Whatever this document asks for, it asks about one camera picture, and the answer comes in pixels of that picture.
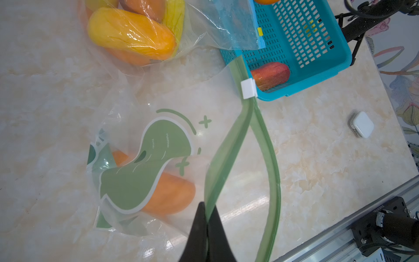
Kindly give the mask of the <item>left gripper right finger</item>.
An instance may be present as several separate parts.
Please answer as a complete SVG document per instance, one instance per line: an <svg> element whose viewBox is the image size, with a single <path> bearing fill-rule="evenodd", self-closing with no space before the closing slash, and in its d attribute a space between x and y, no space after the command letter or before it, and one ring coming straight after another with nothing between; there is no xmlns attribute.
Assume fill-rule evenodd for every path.
<svg viewBox="0 0 419 262"><path fill-rule="evenodd" d="M237 262L228 243L217 207L207 224L208 262Z"/></svg>

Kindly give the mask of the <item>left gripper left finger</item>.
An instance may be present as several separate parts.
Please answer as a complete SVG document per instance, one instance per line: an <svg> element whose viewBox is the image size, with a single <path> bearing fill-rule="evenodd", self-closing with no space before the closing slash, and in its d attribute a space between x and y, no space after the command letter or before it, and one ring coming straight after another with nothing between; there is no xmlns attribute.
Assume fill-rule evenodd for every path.
<svg viewBox="0 0 419 262"><path fill-rule="evenodd" d="M207 220L205 203L200 202L187 243L179 262L205 262L207 260Z"/></svg>

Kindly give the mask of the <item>clear green-zip bag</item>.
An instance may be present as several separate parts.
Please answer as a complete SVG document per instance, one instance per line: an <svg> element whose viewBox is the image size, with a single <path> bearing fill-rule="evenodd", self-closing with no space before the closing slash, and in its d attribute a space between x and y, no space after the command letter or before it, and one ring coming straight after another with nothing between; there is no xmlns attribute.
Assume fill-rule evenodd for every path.
<svg viewBox="0 0 419 262"><path fill-rule="evenodd" d="M267 262L273 250L280 217L280 174L273 145L257 98L243 99L241 81L252 78L242 57L219 74L181 89L153 87L137 99L130 86L111 89L100 107L98 131L89 147L87 174L99 202L96 226L127 235L156 234L165 223L187 234L200 202L207 224L217 207L246 195L245 175L254 174L268 201L263 232L256 237L256 260ZM156 216L139 211L124 215L99 194L102 172L122 167L147 150L172 160L165 171L195 184L195 197L183 211Z"/></svg>

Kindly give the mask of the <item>white zipper slider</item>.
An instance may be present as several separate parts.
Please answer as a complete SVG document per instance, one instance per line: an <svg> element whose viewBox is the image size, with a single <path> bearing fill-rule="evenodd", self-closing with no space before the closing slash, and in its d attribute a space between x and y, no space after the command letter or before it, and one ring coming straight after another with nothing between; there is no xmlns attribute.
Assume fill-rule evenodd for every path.
<svg viewBox="0 0 419 262"><path fill-rule="evenodd" d="M249 79L241 81L241 90L242 90L243 99L257 98L258 97L257 89L258 88L256 86L256 82L253 78L249 78Z"/></svg>

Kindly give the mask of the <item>red mango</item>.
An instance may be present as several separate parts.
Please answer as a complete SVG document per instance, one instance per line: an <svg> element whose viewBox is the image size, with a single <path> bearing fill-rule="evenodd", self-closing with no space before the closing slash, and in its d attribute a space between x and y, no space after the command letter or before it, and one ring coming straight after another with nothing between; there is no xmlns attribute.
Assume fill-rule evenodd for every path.
<svg viewBox="0 0 419 262"><path fill-rule="evenodd" d="M286 64L271 62L251 71L257 87L267 91L286 83L290 78L290 69Z"/></svg>

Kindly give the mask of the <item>clear blue-zip bag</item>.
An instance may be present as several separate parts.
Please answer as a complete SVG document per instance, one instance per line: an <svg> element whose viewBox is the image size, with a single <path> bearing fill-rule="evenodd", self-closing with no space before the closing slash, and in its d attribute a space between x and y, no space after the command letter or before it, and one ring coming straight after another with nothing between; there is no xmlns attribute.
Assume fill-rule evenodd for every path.
<svg viewBox="0 0 419 262"><path fill-rule="evenodd" d="M198 46L265 47L254 1L77 1L89 51L111 75L141 76Z"/></svg>

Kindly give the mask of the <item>teal plastic basket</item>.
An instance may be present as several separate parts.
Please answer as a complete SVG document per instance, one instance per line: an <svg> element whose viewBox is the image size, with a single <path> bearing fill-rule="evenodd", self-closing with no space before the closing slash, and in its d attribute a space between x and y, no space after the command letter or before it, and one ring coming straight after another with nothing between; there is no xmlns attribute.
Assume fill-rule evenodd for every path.
<svg viewBox="0 0 419 262"><path fill-rule="evenodd" d="M290 69L289 80L258 98L273 101L291 96L347 69L352 54L327 1L279 1L260 5L251 1L256 30L264 45L259 50L221 50L225 63L242 57L248 72L280 62Z"/></svg>

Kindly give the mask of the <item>yellow-green mango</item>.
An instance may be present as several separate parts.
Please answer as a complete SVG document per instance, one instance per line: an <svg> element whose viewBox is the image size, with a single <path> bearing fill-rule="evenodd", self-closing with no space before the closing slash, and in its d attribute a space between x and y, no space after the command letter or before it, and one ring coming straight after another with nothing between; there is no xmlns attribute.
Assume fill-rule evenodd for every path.
<svg viewBox="0 0 419 262"><path fill-rule="evenodd" d="M184 16L184 0L166 1L165 14L162 23L172 31L176 38L177 45L179 45L183 33Z"/></svg>

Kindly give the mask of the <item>large orange mango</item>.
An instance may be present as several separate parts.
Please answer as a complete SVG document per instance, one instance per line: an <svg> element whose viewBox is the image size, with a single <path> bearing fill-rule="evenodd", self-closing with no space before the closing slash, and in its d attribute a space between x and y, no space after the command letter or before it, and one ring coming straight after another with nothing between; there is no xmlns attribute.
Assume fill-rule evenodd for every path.
<svg viewBox="0 0 419 262"><path fill-rule="evenodd" d="M161 22L165 14L165 0L120 0L124 10Z"/></svg>

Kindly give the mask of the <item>white small puck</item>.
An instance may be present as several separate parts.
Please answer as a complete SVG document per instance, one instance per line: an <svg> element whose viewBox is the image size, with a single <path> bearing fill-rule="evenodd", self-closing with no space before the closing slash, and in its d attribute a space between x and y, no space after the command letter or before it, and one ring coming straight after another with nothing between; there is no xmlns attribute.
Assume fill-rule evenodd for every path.
<svg viewBox="0 0 419 262"><path fill-rule="evenodd" d="M373 121L364 111L352 114L349 118L348 125L357 137L365 139L369 138L375 129Z"/></svg>

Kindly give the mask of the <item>black microphone on stand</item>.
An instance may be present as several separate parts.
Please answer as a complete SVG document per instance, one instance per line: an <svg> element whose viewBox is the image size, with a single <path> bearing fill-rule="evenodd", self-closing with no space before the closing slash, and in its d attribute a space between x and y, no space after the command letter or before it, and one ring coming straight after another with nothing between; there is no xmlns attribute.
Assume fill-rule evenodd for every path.
<svg viewBox="0 0 419 262"><path fill-rule="evenodd" d="M376 4L364 2L359 9L354 9L349 1L344 1L344 5L348 12L336 15L335 19L338 21L346 41L348 43L353 40L356 41L352 52L351 65L356 61L362 39L368 30L398 12L409 16L418 16L419 14L418 1L382 0Z"/></svg>

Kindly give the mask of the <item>aluminium front rail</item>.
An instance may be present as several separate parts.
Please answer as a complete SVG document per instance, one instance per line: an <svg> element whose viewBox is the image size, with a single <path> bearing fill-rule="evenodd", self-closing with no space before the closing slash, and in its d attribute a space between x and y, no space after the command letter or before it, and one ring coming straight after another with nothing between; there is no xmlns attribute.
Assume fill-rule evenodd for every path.
<svg viewBox="0 0 419 262"><path fill-rule="evenodd" d="M317 236L295 247L276 262L384 262L381 249L372 251L373 224L367 216L391 207L402 216L419 211L419 177L416 176L389 193L345 217Z"/></svg>

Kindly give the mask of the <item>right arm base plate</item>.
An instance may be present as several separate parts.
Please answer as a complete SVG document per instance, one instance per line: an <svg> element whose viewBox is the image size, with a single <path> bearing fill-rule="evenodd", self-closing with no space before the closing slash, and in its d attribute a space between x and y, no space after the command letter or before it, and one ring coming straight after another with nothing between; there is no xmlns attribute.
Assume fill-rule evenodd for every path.
<svg viewBox="0 0 419 262"><path fill-rule="evenodd" d="M397 254L419 254L419 221L410 217L400 196L357 220L351 230L358 249L366 257L380 248Z"/></svg>

